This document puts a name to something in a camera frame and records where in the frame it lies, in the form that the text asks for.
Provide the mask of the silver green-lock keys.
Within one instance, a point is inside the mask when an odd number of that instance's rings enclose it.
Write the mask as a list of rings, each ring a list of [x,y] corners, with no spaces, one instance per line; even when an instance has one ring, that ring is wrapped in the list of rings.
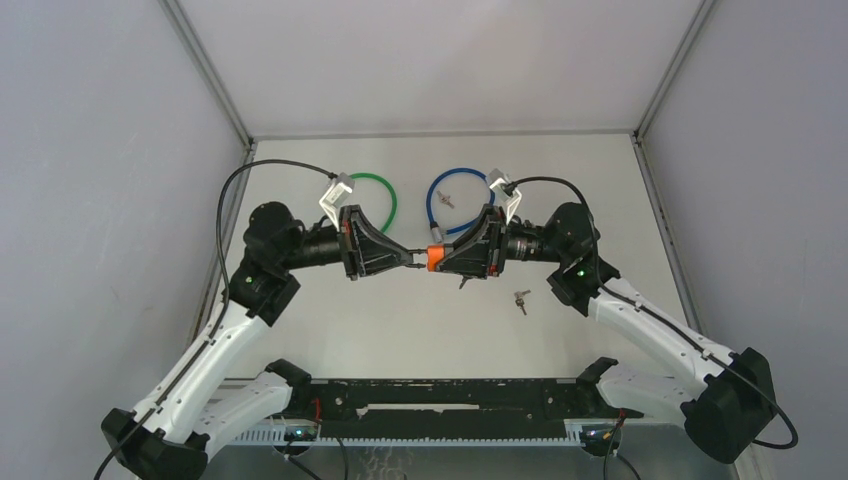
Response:
[[[521,290],[521,291],[516,291],[514,293],[514,303],[524,316],[527,315],[527,310],[526,310],[526,306],[525,306],[526,297],[530,293],[531,293],[530,290]]]

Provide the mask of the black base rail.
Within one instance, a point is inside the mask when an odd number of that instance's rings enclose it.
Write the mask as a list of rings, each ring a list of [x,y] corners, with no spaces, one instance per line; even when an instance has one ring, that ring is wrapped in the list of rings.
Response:
[[[282,415],[331,437],[505,439],[557,434],[622,410],[575,379],[327,379],[296,389]]]

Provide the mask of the orange padlock with keys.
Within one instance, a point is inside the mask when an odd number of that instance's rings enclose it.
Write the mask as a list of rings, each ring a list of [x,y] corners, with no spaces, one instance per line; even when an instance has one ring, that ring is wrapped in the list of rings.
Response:
[[[458,275],[461,280],[459,289],[463,289],[466,283],[472,280],[472,277],[466,274],[453,271],[441,270],[440,265],[452,253],[454,246],[452,243],[432,244],[422,248],[410,249],[408,253],[411,255],[411,262],[405,265],[405,268],[411,269],[426,269],[433,273],[446,273]]]

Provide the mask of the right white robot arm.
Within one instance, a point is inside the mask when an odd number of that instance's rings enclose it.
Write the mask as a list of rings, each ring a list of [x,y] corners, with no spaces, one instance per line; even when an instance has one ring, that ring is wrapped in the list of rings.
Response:
[[[543,226],[485,205],[454,242],[428,247],[427,268],[469,280],[497,276],[508,261],[556,264],[547,283],[560,303],[617,331],[668,373],[639,375],[613,362],[578,388],[582,410],[602,416],[614,407],[675,423],[709,457],[734,463],[778,414],[768,360],[666,317],[600,258],[598,237],[578,203],[560,205]]]

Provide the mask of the blue cable lock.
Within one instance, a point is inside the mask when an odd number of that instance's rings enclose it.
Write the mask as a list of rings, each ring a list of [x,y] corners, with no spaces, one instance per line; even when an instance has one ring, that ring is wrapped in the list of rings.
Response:
[[[454,209],[441,204],[439,190],[451,197]],[[438,174],[425,194],[425,215],[434,243],[444,243],[448,237],[459,235],[472,227],[480,209],[494,202],[494,194],[486,175],[470,167],[454,167]]]

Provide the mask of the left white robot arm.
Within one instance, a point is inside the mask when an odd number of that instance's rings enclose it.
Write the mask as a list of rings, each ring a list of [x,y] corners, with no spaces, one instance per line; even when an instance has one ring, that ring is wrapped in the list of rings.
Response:
[[[412,264],[413,254],[374,227],[357,205],[338,225],[308,230],[280,202],[260,205],[243,235],[244,257],[217,308],[165,378],[131,410],[112,409],[101,423],[112,458],[140,479],[197,479],[212,457],[260,419],[311,407],[311,388],[274,370],[235,398],[207,402],[227,370],[269,332],[298,292],[296,269],[340,263],[352,280]]]

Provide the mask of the green cable lock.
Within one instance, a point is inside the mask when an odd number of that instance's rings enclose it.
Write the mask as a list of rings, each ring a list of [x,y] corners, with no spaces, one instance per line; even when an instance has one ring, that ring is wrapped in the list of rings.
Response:
[[[375,173],[371,173],[371,172],[357,172],[357,173],[351,174],[350,177],[354,180],[365,179],[365,180],[375,181],[375,182],[381,184],[385,188],[385,190],[387,191],[387,193],[389,195],[389,199],[390,199],[390,210],[389,210],[389,213],[388,213],[386,220],[383,222],[382,226],[380,227],[380,231],[382,233],[387,233],[394,223],[394,220],[395,220],[396,215],[397,215],[398,206],[399,206],[398,196],[397,196],[396,190],[394,189],[393,185],[383,176],[375,174]]]

